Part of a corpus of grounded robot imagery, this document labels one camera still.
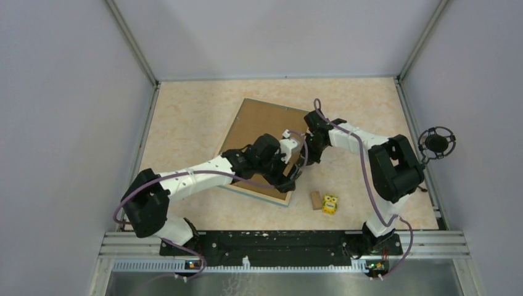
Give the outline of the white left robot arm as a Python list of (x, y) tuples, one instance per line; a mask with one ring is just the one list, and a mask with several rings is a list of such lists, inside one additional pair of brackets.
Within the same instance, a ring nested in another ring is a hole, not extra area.
[(156, 236), (174, 243), (183, 255), (190, 255), (197, 249), (197, 230), (187, 218), (168, 217), (171, 202), (237, 182), (280, 193), (294, 191), (301, 168), (296, 166), (288, 174), (285, 170), (300, 151), (308, 152), (305, 137), (285, 130), (282, 139), (263, 134), (253, 144), (226, 150), (182, 170), (155, 173), (148, 168), (138, 173), (117, 209), (124, 212), (136, 237)]

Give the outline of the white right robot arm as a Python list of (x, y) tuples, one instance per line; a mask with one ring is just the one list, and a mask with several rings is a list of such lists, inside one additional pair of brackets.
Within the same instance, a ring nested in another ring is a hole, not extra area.
[(405, 202), (424, 181), (424, 165), (402, 134), (379, 136), (339, 118), (327, 121), (320, 111), (311, 111), (304, 120), (308, 131), (298, 165), (319, 163), (328, 147), (360, 156), (364, 183), (374, 209), (374, 214), (363, 224), (361, 244), (366, 252), (378, 254), (393, 235), (393, 223)]

